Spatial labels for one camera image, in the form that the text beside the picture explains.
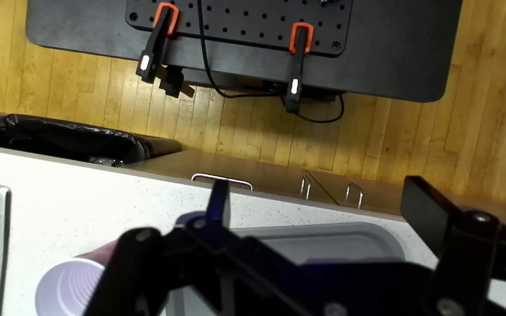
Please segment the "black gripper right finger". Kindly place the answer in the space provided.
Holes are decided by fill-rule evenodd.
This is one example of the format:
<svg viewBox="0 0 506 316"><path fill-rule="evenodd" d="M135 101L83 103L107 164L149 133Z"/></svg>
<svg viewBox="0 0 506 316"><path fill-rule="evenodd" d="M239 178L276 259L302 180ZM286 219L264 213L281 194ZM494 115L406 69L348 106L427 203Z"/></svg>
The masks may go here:
<svg viewBox="0 0 506 316"><path fill-rule="evenodd" d="M488 299L506 282L506 226L480 210L462 212L420 176L402 185L401 215L436 255L425 306L438 316L506 316Z"/></svg>

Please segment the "black robot base mat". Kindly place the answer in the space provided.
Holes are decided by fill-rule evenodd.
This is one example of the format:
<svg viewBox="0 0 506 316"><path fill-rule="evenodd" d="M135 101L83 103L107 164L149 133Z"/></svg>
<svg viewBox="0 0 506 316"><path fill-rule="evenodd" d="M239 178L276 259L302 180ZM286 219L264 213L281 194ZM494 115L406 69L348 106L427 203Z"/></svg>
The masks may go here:
<svg viewBox="0 0 506 316"><path fill-rule="evenodd" d="M42 48L135 61L151 31L132 29L127 0L26 0L26 39ZM339 57L308 55L302 89L434 103L443 97L462 0L353 0ZM207 41L165 41L162 62L193 85L244 90L288 85L288 52Z"/></svg>

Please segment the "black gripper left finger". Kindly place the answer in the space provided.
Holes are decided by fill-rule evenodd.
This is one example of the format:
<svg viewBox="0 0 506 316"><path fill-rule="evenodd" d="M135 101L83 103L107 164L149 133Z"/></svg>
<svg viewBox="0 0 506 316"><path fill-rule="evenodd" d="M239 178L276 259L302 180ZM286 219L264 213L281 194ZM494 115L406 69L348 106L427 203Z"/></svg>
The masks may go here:
<svg viewBox="0 0 506 316"><path fill-rule="evenodd" d="M125 233L83 316L158 316L186 287L216 316L300 316L300 269L223 227Z"/></svg>

